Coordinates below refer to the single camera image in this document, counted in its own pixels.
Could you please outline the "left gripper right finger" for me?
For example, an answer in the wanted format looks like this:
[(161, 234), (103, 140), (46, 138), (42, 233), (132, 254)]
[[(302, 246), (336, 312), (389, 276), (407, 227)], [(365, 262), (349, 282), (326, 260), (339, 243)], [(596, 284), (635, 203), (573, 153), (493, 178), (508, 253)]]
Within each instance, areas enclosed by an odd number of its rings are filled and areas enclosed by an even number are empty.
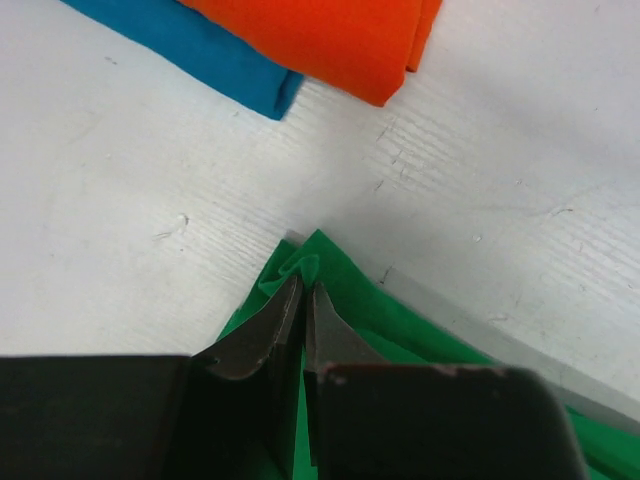
[(322, 479), (581, 479), (563, 406), (511, 366), (393, 364), (323, 285), (306, 318), (311, 462)]

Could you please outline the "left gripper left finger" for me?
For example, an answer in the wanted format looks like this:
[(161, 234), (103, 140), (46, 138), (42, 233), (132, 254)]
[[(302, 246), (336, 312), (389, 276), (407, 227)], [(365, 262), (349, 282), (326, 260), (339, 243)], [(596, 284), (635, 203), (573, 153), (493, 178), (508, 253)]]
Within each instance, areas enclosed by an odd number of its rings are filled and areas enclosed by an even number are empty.
[(194, 356), (1, 361), (5, 479), (293, 475), (303, 282)]

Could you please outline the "green t shirt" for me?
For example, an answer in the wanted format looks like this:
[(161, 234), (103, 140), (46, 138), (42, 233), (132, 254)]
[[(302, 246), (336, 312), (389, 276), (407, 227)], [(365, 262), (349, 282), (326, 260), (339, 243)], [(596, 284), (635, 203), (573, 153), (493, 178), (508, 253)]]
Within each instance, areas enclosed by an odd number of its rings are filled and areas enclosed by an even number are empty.
[(297, 279), (297, 479), (635, 479), (639, 439), (559, 402), (379, 290), (323, 233), (282, 241), (225, 326), (233, 339)]

